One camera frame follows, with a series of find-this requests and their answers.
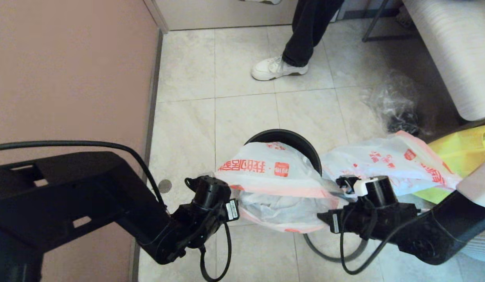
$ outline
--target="white sneaker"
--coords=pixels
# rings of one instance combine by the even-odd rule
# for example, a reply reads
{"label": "white sneaker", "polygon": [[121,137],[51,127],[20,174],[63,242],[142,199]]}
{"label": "white sneaker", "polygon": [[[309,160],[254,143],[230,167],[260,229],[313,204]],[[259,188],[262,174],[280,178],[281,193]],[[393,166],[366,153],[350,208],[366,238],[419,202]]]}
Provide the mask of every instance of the white sneaker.
{"label": "white sneaker", "polygon": [[282,0],[241,0],[241,1],[247,1],[247,2],[260,2],[263,4],[271,4],[271,5],[277,5],[279,4]]}
{"label": "white sneaker", "polygon": [[271,80],[284,75],[302,75],[307,73],[308,65],[294,67],[282,61],[282,56],[269,58],[257,63],[251,70],[251,75],[257,80]]}

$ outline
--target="black wire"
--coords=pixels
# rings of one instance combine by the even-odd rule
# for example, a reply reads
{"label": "black wire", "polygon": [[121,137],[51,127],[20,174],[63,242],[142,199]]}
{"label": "black wire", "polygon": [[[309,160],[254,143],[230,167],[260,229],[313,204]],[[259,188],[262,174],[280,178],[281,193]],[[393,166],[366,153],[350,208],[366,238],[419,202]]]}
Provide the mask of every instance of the black wire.
{"label": "black wire", "polygon": [[232,258],[232,240],[230,239],[230,231],[228,230],[228,224],[226,222],[223,223],[225,225],[225,232],[227,234],[227,244],[228,244],[228,258],[227,264],[225,264],[225,269],[223,273],[218,278],[211,278],[206,271],[204,256],[206,255],[206,247],[202,245],[199,250],[201,251],[201,273],[204,279],[207,282],[218,282],[223,279],[223,277],[227,274],[228,267],[230,266],[230,259]]}
{"label": "black wire", "polygon": [[350,274],[350,275],[356,275],[356,274],[361,273],[364,269],[366,269],[369,266],[369,264],[371,264],[371,262],[373,262],[373,260],[377,257],[377,255],[382,251],[382,249],[390,241],[390,239],[392,237],[394,237],[394,235],[397,234],[397,232],[399,232],[404,227],[407,227],[408,225],[416,222],[417,220],[419,220],[420,218],[422,218],[423,216],[426,216],[428,214],[428,212],[420,214],[419,216],[416,216],[415,218],[412,218],[412,219],[406,221],[405,223],[400,224],[398,227],[396,227],[394,230],[392,230],[392,232],[389,233],[389,235],[380,243],[380,245],[378,245],[378,247],[375,249],[375,251],[362,264],[362,266],[360,266],[359,268],[357,268],[354,271],[351,271],[346,267],[345,260],[343,259],[344,258],[344,254],[343,254],[343,234],[344,234],[344,231],[345,231],[345,222],[348,219],[348,216],[350,216],[350,213],[352,211],[353,210],[350,210],[350,212],[345,216],[345,219],[344,219],[344,221],[341,225],[341,234],[340,234],[340,241],[339,241],[339,244],[340,244],[339,250],[340,250],[340,255],[341,255],[341,258],[342,258],[341,265],[343,266],[343,269],[345,270],[345,272]]}
{"label": "black wire", "polygon": [[0,144],[0,150],[11,150],[17,148],[33,148],[33,147],[54,147],[54,146],[92,146],[92,147],[107,147],[107,148],[114,148],[118,150],[123,150],[130,153],[141,166],[142,170],[145,172],[148,180],[150,181],[150,185],[157,197],[157,200],[162,205],[164,201],[160,196],[159,188],[157,187],[157,183],[153,179],[153,176],[150,173],[147,165],[143,161],[142,157],[133,149],[129,148],[128,146],[124,146],[117,143],[110,143],[110,142],[102,142],[102,141],[25,141],[25,142],[13,142],[13,143],[3,143]]}
{"label": "black wire", "polygon": [[[314,244],[312,243],[312,241],[310,241],[310,238],[308,237],[308,234],[303,234],[303,237],[305,237],[305,242],[307,243],[307,245],[319,257],[322,257],[323,259],[325,259],[327,261],[336,262],[338,264],[341,262],[341,257],[329,257],[328,255],[325,255],[324,253],[322,253],[321,251],[319,251],[316,248],[316,246],[314,246]],[[366,246],[367,245],[368,245],[368,241],[362,239],[361,243],[359,244],[359,247],[357,247],[357,249],[353,253],[351,253],[350,255],[346,256],[345,257],[345,261],[352,261],[352,260],[356,259],[357,257],[359,257],[362,254],[362,252],[364,252],[364,250],[366,249]]]}

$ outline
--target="pink wall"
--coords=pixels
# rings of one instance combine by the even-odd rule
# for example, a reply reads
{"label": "pink wall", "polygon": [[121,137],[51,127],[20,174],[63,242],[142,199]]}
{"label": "pink wall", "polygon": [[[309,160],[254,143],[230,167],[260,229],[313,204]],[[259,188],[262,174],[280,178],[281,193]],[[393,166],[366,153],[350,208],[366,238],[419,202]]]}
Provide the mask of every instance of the pink wall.
{"label": "pink wall", "polygon": [[[156,36],[142,0],[0,0],[0,143],[90,139],[143,154]],[[0,164],[76,150],[0,152]],[[116,224],[101,228],[47,253],[43,281],[127,281],[130,246]]]}

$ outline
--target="black pants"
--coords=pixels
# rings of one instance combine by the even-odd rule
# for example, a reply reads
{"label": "black pants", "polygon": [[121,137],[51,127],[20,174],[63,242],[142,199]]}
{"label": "black pants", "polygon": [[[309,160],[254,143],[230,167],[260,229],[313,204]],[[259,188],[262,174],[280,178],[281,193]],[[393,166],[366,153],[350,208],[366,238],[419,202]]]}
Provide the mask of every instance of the black pants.
{"label": "black pants", "polygon": [[293,36],[282,53],[283,61],[294,67],[306,66],[343,1],[298,0],[293,17]]}

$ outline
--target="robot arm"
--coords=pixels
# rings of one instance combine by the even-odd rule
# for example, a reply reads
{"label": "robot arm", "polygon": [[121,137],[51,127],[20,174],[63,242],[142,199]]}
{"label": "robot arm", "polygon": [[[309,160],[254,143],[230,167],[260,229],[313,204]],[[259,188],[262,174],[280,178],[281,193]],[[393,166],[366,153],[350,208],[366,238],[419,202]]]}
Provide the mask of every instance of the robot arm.
{"label": "robot arm", "polygon": [[[39,281],[45,252],[112,222],[158,264],[183,257],[187,247],[203,247],[221,224],[238,219],[237,203],[221,180],[203,176],[185,183],[194,199],[170,215],[113,152],[0,166],[0,281]],[[81,218],[88,222],[78,226]]]}
{"label": "robot arm", "polygon": [[363,239],[394,243],[427,264],[442,264],[485,230],[485,163],[457,191],[420,216],[414,204],[397,201],[386,176],[338,182],[353,186],[359,200],[317,215],[331,232],[354,232]]}

